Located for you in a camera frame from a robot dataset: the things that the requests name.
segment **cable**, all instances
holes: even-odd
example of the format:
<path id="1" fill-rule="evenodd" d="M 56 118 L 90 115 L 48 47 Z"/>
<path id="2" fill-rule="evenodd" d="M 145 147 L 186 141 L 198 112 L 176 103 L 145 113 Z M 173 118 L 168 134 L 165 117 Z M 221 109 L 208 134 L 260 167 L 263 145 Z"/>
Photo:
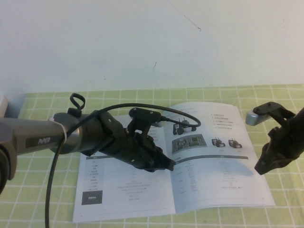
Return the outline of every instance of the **cable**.
<path id="1" fill-rule="evenodd" d="M 68 138 L 77 128 L 81 127 L 83 124 L 85 124 L 86 122 L 88 122 L 92 118 L 99 116 L 101 113 L 105 113 L 105 112 L 108 112 L 108 111 L 116 109 L 116 108 L 124 108 L 124 107 L 142 107 L 142 108 L 153 108 L 153 109 L 163 110 L 163 111 L 183 115 L 183 116 L 197 122 L 197 124 L 189 124 L 189 123 L 182 123 L 182 122 L 179 122 L 179 121 L 175 121 L 175 120 L 169 119 L 169 118 L 164 117 L 164 116 L 162 117 L 163 121 L 169 121 L 169 122 L 173 122 L 173 123 L 176 123 L 176 124 L 182 124 L 182 125 L 187 126 L 187 127 L 199 127 L 200 124 L 201 124 L 200 121 L 197 118 L 195 118 L 194 116 L 189 115 L 189 114 L 184 113 L 184 112 L 181 112 L 181 111 L 178 111 L 178 110 L 175 110 L 175 109 L 172 109 L 172 108 L 167 108 L 167 107 L 152 105 L 152 104 L 125 103 L 125 104 L 112 105 L 112 106 L 100 109 L 100 110 L 90 114 L 89 116 L 87 116 L 86 118 L 81 120 L 79 123 L 77 123 L 73 127 L 71 127 L 66 133 L 66 136 L 67 136 L 66 138 Z M 51 188 L 52 188 L 52 182 L 53 182 L 53 177 L 54 177 L 54 173 L 55 173 L 55 167 L 56 167 L 56 164 L 57 164 L 58 157 L 60 155 L 60 150 L 61 150 L 64 142 L 65 142 L 65 137 L 63 137 L 63 139 L 60 141 L 60 144 L 59 144 L 59 146 L 58 146 L 58 148 L 55 152 L 53 162 L 52 162 L 52 166 L 51 166 L 51 170 L 50 170 L 49 177 L 48 177 L 47 192 L 46 192 L 46 203 L 45 203 L 45 227 L 46 228 L 49 228 L 49 203 L 50 203 Z"/>
<path id="2" fill-rule="evenodd" d="M 54 158 L 53 158 L 53 162 L 52 162 L 52 166 L 51 166 L 51 170 L 49 172 L 49 176 L 48 176 L 48 182 L 47 182 L 47 192 L 46 192 L 46 203 L 45 203 L 45 226 L 46 228 L 49 228 L 49 202 L 50 202 L 50 198 L 51 198 L 51 188 L 52 188 L 52 182 L 53 182 L 53 177 L 54 177 L 54 172 L 55 172 L 55 167 L 57 164 L 57 160 L 58 157 L 60 155 L 60 150 L 62 148 L 62 145 L 64 144 L 64 138 L 61 140 Z"/>
<path id="3" fill-rule="evenodd" d="M 182 122 L 178 122 L 176 121 L 175 123 L 177 124 L 182 124 L 184 126 L 187 127 L 199 127 L 200 126 L 200 121 L 195 118 L 192 115 L 189 115 L 187 113 L 172 109 L 172 108 L 167 108 L 167 107 L 163 107 L 163 106 L 158 106 L 158 105 L 153 105 L 153 104 L 141 104 L 141 103 L 125 103 L 125 104 L 116 104 L 116 105 L 112 105 L 103 109 L 98 110 L 97 112 L 94 112 L 92 114 L 90 114 L 89 116 L 87 116 L 85 119 L 83 119 L 82 121 L 80 121 L 79 123 L 75 124 L 71 129 L 69 129 L 67 131 L 67 136 L 69 137 L 69 135 L 71 133 L 73 133 L 78 127 L 80 127 L 81 125 L 83 125 L 84 123 L 86 123 L 87 121 L 89 121 L 90 119 L 99 116 L 101 113 L 103 112 L 108 112 L 112 109 L 116 109 L 116 108 L 125 108 L 125 107 L 142 107 L 142 108 L 154 108 L 154 109 L 159 109 L 159 110 L 163 110 L 163 111 L 167 111 L 167 112 L 171 112 L 171 113 L 176 113 L 179 115 L 183 115 L 189 119 L 194 120 L 195 122 L 197 122 L 197 124 L 189 124 L 189 123 L 182 123 Z"/>

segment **table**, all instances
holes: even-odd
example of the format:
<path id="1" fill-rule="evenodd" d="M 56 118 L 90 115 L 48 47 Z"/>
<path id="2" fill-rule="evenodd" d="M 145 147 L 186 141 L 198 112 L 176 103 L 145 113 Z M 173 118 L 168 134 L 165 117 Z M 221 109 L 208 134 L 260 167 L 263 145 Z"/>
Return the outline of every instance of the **table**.
<path id="1" fill-rule="evenodd" d="M 85 113 L 109 105 L 140 102 L 170 106 L 186 101 L 210 101 L 236 105 L 242 117 L 257 105 L 275 101 L 298 112 L 304 107 L 304 85 L 259 85 L 215 88 L 177 88 L 128 91 L 79 92 L 87 102 Z M 72 107 L 70 92 L 27 94 L 19 118 L 46 120 Z M 113 115 L 128 109 L 113 110 Z M 277 123 L 268 120 L 246 126 L 258 156 L 268 142 L 267 133 Z M 0 195 L 1 228 L 44 227 L 46 185 L 53 153 L 50 150 L 18 157 L 14 179 Z M 266 179 L 275 207 L 212 208 L 177 215 L 119 219 L 73 224 L 79 153 L 59 157 L 53 181 L 50 219 L 56 228 L 293 228 L 304 227 L 304 156 L 288 167 L 271 171 Z"/>

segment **booklet page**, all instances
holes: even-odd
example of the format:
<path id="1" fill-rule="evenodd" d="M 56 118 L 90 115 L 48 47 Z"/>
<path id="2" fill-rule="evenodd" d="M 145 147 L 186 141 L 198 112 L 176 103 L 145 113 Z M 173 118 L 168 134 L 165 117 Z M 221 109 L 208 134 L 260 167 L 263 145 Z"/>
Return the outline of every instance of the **booklet page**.
<path id="1" fill-rule="evenodd" d="M 189 102 L 173 106 L 201 121 L 198 128 L 166 123 L 167 152 L 177 164 L 171 173 L 176 212 L 218 206 L 274 205 L 237 107 Z M 180 115 L 174 120 L 195 123 Z"/>
<path id="2" fill-rule="evenodd" d="M 116 116 L 124 127 L 131 118 Z M 149 135 L 166 153 L 163 128 Z M 97 152 L 81 155 L 73 222 L 175 213 L 169 170 L 150 173 Z"/>

